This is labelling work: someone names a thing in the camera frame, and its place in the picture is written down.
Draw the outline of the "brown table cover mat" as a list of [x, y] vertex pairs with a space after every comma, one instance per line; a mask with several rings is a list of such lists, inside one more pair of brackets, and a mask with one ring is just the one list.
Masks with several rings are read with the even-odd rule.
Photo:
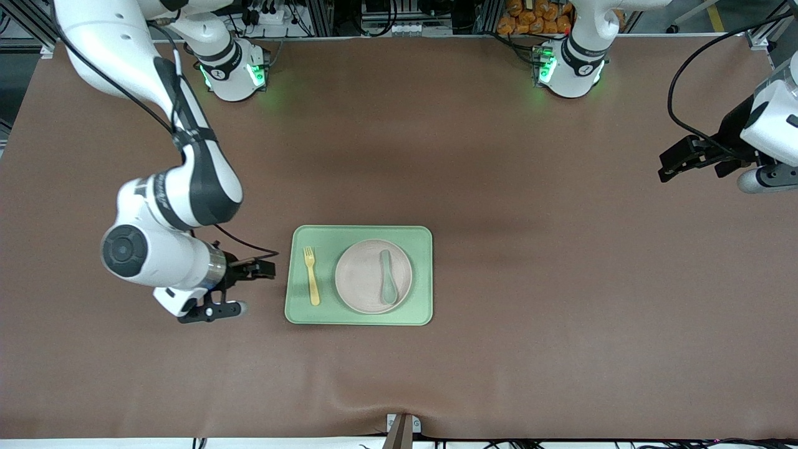
[[[183, 325], [115, 278], [117, 190], [167, 132], [40, 60], [0, 159], [0, 438], [798, 438], [798, 193], [661, 183], [671, 77], [706, 37], [621, 37], [586, 97], [492, 38], [285, 44], [267, 92], [187, 74], [244, 188], [228, 231], [280, 252], [237, 319]], [[421, 327], [295, 325], [302, 225], [433, 236]]]

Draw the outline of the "round beige plate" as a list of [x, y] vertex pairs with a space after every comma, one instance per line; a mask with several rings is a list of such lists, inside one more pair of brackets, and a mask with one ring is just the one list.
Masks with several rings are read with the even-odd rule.
[[[390, 250], [393, 278], [398, 291], [394, 305], [384, 304], [382, 292], [381, 250]], [[396, 309], [410, 293], [413, 268], [408, 254], [397, 244], [384, 239], [367, 239], [347, 248], [337, 261], [337, 295], [354, 312], [379, 315]]]

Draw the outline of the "metal table clamp bracket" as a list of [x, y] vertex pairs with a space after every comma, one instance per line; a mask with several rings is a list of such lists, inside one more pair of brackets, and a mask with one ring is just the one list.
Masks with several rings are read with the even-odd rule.
[[421, 420], [416, 415], [387, 415], [387, 437], [382, 449], [413, 449], [414, 435], [421, 434]]

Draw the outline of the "green plastic spoon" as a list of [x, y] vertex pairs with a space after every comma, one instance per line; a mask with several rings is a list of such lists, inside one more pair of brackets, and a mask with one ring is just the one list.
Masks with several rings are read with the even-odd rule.
[[390, 250], [381, 250], [380, 258], [382, 267], [381, 298], [384, 304], [394, 305], [397, 302], [398, 291], [395, 279], [393, 278], [392, 256]]

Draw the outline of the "light green rectangular tray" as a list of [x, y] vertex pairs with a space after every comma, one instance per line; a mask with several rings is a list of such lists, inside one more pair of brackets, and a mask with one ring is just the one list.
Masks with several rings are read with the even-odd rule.
[[[413, 268], [408, 297], [379, 315], [354, 312], [337, 295], [335, 268], [342, 253], [360, 241], [384, 239], [407, 254]], [[315, 253], [315, 275], [321, 304], [310, 303], [303, 248]], [[422, 226], [302, 225], [294, 231], [287, 273], [284, 313], [294, 324], [422, 326], [433, 317], [433, 236]]]

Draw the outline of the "white connector block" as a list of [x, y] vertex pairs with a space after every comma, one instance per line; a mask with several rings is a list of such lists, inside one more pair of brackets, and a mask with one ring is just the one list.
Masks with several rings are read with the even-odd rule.
[[425, 29], [420, 22], [384, 23], [382, 26], [377, 24], [377, 27], [367, 27], [367, 23], [364, 23], [359, 34], [365, 37], [421, 37]]

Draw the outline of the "yellow plastic fork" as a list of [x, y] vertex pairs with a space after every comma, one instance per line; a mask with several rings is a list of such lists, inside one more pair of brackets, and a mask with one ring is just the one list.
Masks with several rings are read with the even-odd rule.
[[303, 259], [307, 267], [310, 303], [312, 306], [317, 307], [321, 304], [321, 296], [319, 294], [319, 288], [317, 288], [317, 279], [315, 275], [316, 258], [312, 247], [306, 246], [303, 248]]

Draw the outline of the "orange packaged items pile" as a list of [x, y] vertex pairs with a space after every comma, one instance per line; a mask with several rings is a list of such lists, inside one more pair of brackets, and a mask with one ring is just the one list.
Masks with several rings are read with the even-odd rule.
[[506, 0], [496, 33], [569, 34], [575, 8], [567, 0]]

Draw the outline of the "white power strip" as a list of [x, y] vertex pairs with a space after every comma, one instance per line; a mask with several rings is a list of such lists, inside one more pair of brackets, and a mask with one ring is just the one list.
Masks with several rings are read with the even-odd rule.
[[260, 9], [247, 9], [242, 13], [241, 20], [245, 26], [287, 26], [294, 19], [290, 9], [279, 4], [267, 5], [265, 11]]

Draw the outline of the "aluminium frame post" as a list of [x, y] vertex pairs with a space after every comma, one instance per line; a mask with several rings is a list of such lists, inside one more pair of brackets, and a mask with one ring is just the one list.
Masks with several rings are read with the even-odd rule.
[[798, 0], [782, 0], [766, 18], [766, 23], [746, 31], [749, 48], [772, 51], [792, 23], [798, 22]]
[[54, 0], [0, 0], [0, 54], [37, 54], [51, 59], [59, 40]]

